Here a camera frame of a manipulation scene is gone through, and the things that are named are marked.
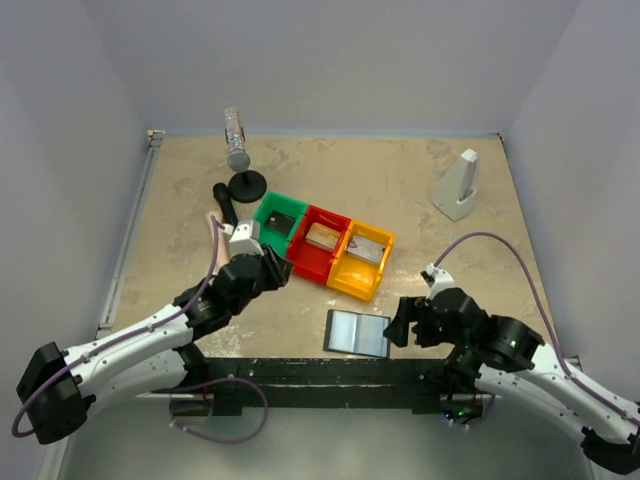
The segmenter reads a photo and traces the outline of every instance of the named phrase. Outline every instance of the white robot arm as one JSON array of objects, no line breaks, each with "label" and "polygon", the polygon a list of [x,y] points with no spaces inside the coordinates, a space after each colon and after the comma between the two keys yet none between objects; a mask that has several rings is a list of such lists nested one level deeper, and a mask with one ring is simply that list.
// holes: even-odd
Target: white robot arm
[{"label": "white robot arm", "polygon": [[[193,342],[228,325],[262,292],[285,286],[293,269],[270,246],[257,243],[254,223],[227,228],[234,252],[230,262],[213,276],[214,256],[202,282],[147,319],[67,350],[55,343],[36,350],[18,384],[23,407],[14,436],[35,433],[41,444],[52,443],[77,430],[89,412],[141,393],[207,380],[206,361]],[[25,414],[32,430],[19,429]]]},{"label": "white robot arm", "polygon": [[446,270],[430,264],[422,276],[429,295],[401,298],[385,337],[406,346],[409,323],[415,322],[416,344],[454,345],[440,382],[456,389],[475,387],[551,416],[582,440],[589,459],[613,472],[640,467],[636,403],[589,378],[519,320],[488,315],[455,287]]}]

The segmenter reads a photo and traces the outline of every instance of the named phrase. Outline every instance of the yellow bin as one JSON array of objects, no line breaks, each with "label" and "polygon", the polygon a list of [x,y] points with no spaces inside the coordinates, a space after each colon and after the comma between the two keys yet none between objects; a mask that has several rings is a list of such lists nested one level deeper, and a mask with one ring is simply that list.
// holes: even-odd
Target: yellow bin
[{"label": "yellow bin", "polygon": [[[347,246],[354,235],[360,235],[361,237],[385,245],[380,265],[371,265],[346,252]],[[387,259],[393,248],[393,240],[393,233],[385,232],[366,223],[352,220],[344,236],[344,241],[340,245],[333,260],[327,286],[334,290],[353,295],[365,302],[373,300],[378,285],[380,285],[380,280],[382,280],[382,273],[384,272]]]}]

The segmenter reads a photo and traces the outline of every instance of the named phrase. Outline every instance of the black bar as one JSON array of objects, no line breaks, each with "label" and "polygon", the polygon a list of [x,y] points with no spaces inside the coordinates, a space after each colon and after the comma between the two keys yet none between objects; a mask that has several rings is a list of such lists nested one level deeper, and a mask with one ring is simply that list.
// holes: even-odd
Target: black bar
[{"label": "black bar", "polygon": [[[440,394],[425,380],[443,360],[209,358],[211,378],[230,375],[260,386],[271,408],[407,409],[416,414],[440,413]],[[235,383],[212,387],[213,415],[240,415],[243,407],[260,407],[252,390]],[[202,415],[184,400],[174,403],[176,415]]]}]

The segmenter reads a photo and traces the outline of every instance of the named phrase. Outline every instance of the cable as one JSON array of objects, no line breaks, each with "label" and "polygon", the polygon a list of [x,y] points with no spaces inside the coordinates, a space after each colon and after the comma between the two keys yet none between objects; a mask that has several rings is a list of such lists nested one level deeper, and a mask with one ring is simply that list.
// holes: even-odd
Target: cable
[{"label": "cable", "polygon": [[195,437],[201,438],[202,440],[207,440],[208,442],[213,442],[213,443],[222,443],[224,445],[237,445],[239,443],[248,442],[249,440],[257,437],[258,434],[264,428],[265,424],[267,423],[267,418],[269,417],[269,402],[267,401],[267,397],[262,391],[262,389],[255,383],[249,380],[245,380],[244,378],[237,378],[237,377],[219,378],[217,380],[209,380],[208,382],[200,383],[198,385],[174,388],[171,390],[171,393],[189,392],[192,390],[199,390],[201,388],[206,388],[213,385],[218,385],[220,383],[229,383],[229,382],[241,383],[243,385],[247,385],[248,387],[253,388],[256,391],[256,393],[260,396],[260,400],[262,400],[262,405],[264,406],[262,419],[260,420],[260,423],[258,424],[258,426],[251,433],[238,438],[221,438],[221,437],[213,437],[211,435],[207,435],[206,433],[198,432],[197,430],[193,430],[192,428],[189,428],[183,423],[180,423],[178,420],[176,420],[175,414],[171,409],[171,405],[169,405],[169,417],[171,418],[171,425],[175,425],[183,432],[193,435]]},{"label": "cable", "polygon": [[558,341],[558,337],[556,336],[555,330],[551,326],[551,321],[549,320],[549,317],[547,317],[547,314],[544,311],[544,307],[542,306],[542,301],[540,300],[540,295],[538,295],[538,289],[536,288],[535,284],[533,283],[533,277],[531,276],[531,272],[529,272],[529,269],[527,268],[527,265],[524,263],[524,260],[523,260],[522,256],[518,253],[518,251],[515,249],[515,247],[513,245],[511,245],[511,243],[509,243],[507,240],[505,240],[501,236],[496,235],[495,233],[490,233],[490,232],[472,232],[472,233],[467,233],[466,235],[463,235],[462,237],[458,238],[455,242],[453,242],[451,245],[449,245],[445,249],[445,251],[442,252],[442,254],[438,257],[438,259],[435,261],[434,266],[436,266],[436,267],[439,266],[440,263],[442,263],[442,261],[447,257],[447,255],[449,255],[449,253],[451,253],[451,251],[454,248],[456,248],[458,245],[460,245],[466,239],[471,238],[471,237],[489,237],[489,238],[493,238],[494,240],[499,241],[505,247],[507,247],[511,251],[511,253],[513,253],[513,255],[516,257],[516,260],[518,260],[518,263],[520,264],[520,267],[522,267],[522,270],[523,270],[525,276],[527,277],[527,282],[529,283],[529,287],[531,288],[531,293],[533,293],[533,298],[534,298],[534,300],[536,302],[536,306],[538,307],[538,311],[540,312],[540,316],[542,317],[542,320],[544,321],[544,325],[547,328],[547,331],[549,332],[549,337],[551,337],[551,343],[553,345],[553,350],[554,350],[554,352],[556,354],[556,358],[558,359],[558,364],[560,365],[560,368],[565,373],[565,375],[567,375],[571,379],[571,381],[573,383],[575,383],[576,386],[578,388],[580,388],[583,392],[585,392],[587,395],[591,396],[592,398],[595,398],[600,403],[605,405],[607,408],[609,408],[609,409],[613,410],[614,412],[616,412],[622,418],[630,421],[634,425],[640,426],[640,419],[637,419],[635,417],[629,417],[629,412],[627,412],[626,410],[618,407],[616,404],[610,402],[608,399],[604,398],[598,392],[596,392],[595,390],[590,388],[588,385],[584,384],[580,379],[575,378],[574,373],[571,372],[571,370],[569,369],[569,366],[567,365],[567,362],[564,359],[564,354],[562,353],[562,348],[560,346],[560,342]]},{"label": "cable", "polygon": [[[219,226],[218,221],[215,219],[215,217],[213,215],[211,215],[211,221],[215,226]],[[218,229],[217,228],[213,228],[213,253],[211,255],[211,264],[209,265],[209,269],[207,270],[207,274],[204,277],[204,280],[202,281],[202,284],[200,285],[200,288],[198,288],[198,291],[193,295],[193,297],[191,297],[191,299],[185,304],[184,307],[182,307],[180,310],[178,310],[177,312],[169,315],[166,318],[163,318],[162,320],[158,320],[157,322],[151,324],[151,327],[153,329],[161,327],[163,325],[166,325],[167,323],[169,323],[172,320],[175,320],[176,318],[180,317],[182,314],[184,314],[187,310],[189,310],[193,304],[198,300],[198,298],[200,298],[200,296],[204,293],[204,290],[207,288],[207,285],[209,284],[209,282],[211,281],[211,279],[213,278],[213,270],[216,266],[216,261],[218,260]],[[131,338],[137,337],[138,335],[141,335],[143,333],[148,333],[149,332],[149,327],[145,326],[145,327],[140,327],[137,328],[135,330],[132,330],[131,332],[122,335],[121,337],[117,337],[114,338],[112,340],[109,340],[105,343],[103,343],[102,345],[94,348],[93,350],[89,351],[89,353],[85,354],[85,355],[81,355],[77,360],[74,360],[73,362],[71,362],[70,364],[66,365],[65,367],[61,368],[60,370],[58,370],[56,373],[54,373],[51,377],[49,377],[47,380],[45,380],[43,382],[42,385],[40,385],[35,392],[33,392],[31,394],[31,396],[27,399],[26,402],[24,402],[24,404],[22,405],[22,407],[20,408],[20,410],[18,411],[18,414],[16,415],[16,417],[13,420],[13,424],[11,425],[11,433],[14,437],[16,438],[24,438],[24,437],[28,437],[29,435],[32,435],[34,432],[33,428],[31,430],[27,430],[24,432],[21,432],[19,430],[20,428],[20,421],[22,420],[22,417],[24,417],[24,415],[27,413],[27,411],[29,410],[29,408],[31,408],[31,405],[33,405],[33,403],[36,401],[36,399],[42,395],[42,393],[49,388],[51,385],[55,384],[60,378],[62,378],[63,375],[67,374],[68,372],[70,372],[71,370],[73,370],[74,368],[76,368],[78,365],[80,365],[83,362],[89,362],[91,357],[94,357],[96,355],[98,355],[99,353],[115,346],[118,345],[122,342],[124,342],[125,340],[129,340]]]}]

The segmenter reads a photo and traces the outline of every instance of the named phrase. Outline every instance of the beige table surface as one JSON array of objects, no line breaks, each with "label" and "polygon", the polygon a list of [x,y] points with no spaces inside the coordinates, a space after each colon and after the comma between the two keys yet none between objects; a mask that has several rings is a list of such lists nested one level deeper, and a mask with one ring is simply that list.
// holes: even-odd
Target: beige table surface
[{"label": "beige table surface", "polygon": [[[472,212],[454,223],[428,196],[467,148],[480,155],[479,196]],[[263,294],[228,327],[199,340],[207,356],[343,357],[322,350],[327,309],[393,317],[399,297],[427,293],[420,270],[460,235],[475,230],[511,241],[544,293],[497,138],[250,137],[247,151],[270,190],[389,230],[395,234],[395,245],[371,303],[292,276],[284,289]],[[231,176],[226,157],[222,136],[164,140],[114,330],[146,318],[203,277],[212,247],[204,215],[214,202],[213,184]],[[236,204],[239,218],[250,218],[258,205]],[[442,266],[489,313],[518,318],[548,338],[525,277],[503,245],[469,239]],[[445,345],[392,347],[392,357],[438,358],[449,350]]]}]

